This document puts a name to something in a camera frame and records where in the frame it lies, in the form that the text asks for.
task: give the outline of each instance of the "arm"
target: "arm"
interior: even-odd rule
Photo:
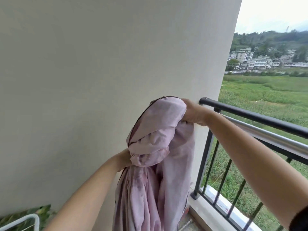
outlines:
[[[189,100],[183,120],[208,126],[264,205],[288,229],[308,205],[308,180],[222,115]]]
[[[107,160],[64,204],[45,231],[90,231],[118,171],[131,165],[127,149]]]

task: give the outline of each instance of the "cloud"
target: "cloud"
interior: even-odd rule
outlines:
[[[308,30],[308,0],[243,0],[235,32]]]

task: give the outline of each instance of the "pink cloth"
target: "pink cloth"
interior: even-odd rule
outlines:
[[[113,231],[177,230],[195,146],[193,124],[181,121],[185,111],[179,98],[158,99],[131,130],[133,166],[124,169],[116,189]]]

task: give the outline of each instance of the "person's left arm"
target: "person's left arm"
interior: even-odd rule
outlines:
[[[91,231],[118,171],[130,166],[127,149],[107,160],[64,204],[45,231]]]

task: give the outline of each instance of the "green field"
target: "green field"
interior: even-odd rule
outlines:
[[[219,101],[308,127],[308,77],[225,75],[221,86]],[[228,116],[308,144],[308,140],[301,137],[250,120],[245,120],[244,118],[233,115]],[[212,152],[207,162],[207,170],[212,159],[213,149],[214,146],[212,146]],[[229,157],[227,153],[220,146],[208,181],[208,184],[216,190],[218,190],[228,161]],[[291,165],[308,178],[308,166],[296,161],[292,161]],[[232,163],[221,194],[232,202],[242,181],[243,176]],[[259,198],[253,193],[250,186],[246,184],[237,201],[236,207],[249,217],[259,202]],[[254,219],[254,223],[263,231],[275,230],[279,226],[279,222],[264,206]]]

